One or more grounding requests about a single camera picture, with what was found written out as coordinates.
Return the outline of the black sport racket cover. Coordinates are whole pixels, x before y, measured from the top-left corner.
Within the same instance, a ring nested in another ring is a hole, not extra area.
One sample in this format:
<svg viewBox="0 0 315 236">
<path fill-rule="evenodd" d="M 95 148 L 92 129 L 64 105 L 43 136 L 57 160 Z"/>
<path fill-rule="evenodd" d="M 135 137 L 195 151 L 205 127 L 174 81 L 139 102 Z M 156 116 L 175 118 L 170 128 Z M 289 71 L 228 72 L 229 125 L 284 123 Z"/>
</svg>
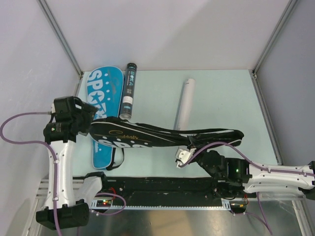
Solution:
<svg viewBox="0 0 315 236">
<path fill-rule="evenodd" d="M 220 142 L 238 146 L 244 138 L 244 133 L 236 129 L 173 130 L 144 123 L 131 123 L 116 117 L 94 120 L 90 125 L 89 134 L 99 144 L 113 148 L 200 148 L 207 144 L 219 147 Z"/>
</svg>

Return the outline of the blue sport racket cover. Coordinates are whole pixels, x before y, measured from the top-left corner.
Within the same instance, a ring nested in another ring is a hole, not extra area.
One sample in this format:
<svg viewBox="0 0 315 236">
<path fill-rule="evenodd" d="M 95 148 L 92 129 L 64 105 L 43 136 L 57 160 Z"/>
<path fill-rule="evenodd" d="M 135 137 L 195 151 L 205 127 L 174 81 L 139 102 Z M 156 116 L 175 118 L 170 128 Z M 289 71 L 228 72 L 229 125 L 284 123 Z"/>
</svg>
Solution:
<svg viewBox="0 0 315 236">
<path fill-rule="evenodd" d="M 98 108 L 95 119 L 117 117 L 124 85 L 124 74 L 115 66 L 103 66 L 93 70 L 87 78 L 87 102 Z M 115 159 L 117 148 L 92 140 L 92 164 L 95 169 L 111 171 L 124 161 Z"/>
</svg>

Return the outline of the white shuttlecock tube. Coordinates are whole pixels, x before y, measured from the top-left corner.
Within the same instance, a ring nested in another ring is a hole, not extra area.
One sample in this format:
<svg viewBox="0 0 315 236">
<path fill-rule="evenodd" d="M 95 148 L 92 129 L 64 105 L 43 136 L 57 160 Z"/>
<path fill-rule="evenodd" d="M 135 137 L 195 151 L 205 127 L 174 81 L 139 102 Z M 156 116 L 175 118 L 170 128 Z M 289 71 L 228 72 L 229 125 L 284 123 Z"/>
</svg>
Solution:
<svg viewBox="0 0 315 236">
<path fill-rule="evenodd" d="M 178 112 L 175 120 L 175 130 L 186 130 L 192 110 L 193 96 L 196 81 L 192 78 L 183 83 Z"/>
</svg>

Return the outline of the black shuttlecock tube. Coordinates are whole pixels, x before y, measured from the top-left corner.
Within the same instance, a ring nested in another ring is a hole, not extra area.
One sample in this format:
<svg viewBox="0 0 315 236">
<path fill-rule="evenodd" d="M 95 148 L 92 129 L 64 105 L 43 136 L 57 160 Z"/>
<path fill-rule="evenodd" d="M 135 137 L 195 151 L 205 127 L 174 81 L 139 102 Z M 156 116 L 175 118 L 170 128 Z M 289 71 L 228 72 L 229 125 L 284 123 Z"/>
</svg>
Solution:
<svg viewBox="0 0 315 236">
<path fill-rule="evenodd" d="M 130 120 L 132 116 L 136 72 L 137 65 L 132 62 L 128 63 L 125 70 L 123 96 L 119 114 L 119 118 L 121 119 Z"/>
</svg>

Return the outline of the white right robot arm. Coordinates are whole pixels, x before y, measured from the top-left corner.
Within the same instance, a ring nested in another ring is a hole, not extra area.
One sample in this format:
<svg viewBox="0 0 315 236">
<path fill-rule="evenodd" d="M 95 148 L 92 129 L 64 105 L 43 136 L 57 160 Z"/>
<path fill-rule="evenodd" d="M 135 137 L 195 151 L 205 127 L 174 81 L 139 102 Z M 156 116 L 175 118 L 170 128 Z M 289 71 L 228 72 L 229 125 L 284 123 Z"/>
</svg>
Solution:
<svg viewBox="0 0 315 236">
<path fill-rule="evenodd" d="M 242 158 L 226 158 L 210 148 L 226 146 Z M 267 165 L 254 162 L 233 144 L 214 142 L 189 150 L 180 167 L 196 162 L 210 176 L 224 180 L 228 193 L 233 197 L 248 193 L 284 193 L 315 199 L 315 163 L 304 166 Z"/>
</svg>

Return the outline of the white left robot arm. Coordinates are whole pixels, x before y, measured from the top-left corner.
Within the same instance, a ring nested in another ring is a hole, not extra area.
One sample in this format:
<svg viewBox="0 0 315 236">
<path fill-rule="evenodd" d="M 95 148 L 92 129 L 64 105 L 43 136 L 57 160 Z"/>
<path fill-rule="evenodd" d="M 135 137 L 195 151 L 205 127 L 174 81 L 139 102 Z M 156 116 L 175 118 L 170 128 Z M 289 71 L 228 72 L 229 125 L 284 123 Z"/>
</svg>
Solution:
<svg viewBox="0 0 315 236">
<path fill-rule="evenodd" d="M 59 234 L 62 229 L 87 225 L 94 197 L 109 191 L 101 173 L 89 173 L 77 191 L 73 188 L 76 138 L 88 134 L 97 111 L 75 96 L 56 98 L 51 120 L 43 130 L 49 154 L 49 179 L 47 197 L 43 209 L 36 213 L 36 221 Z"/>
</svg>

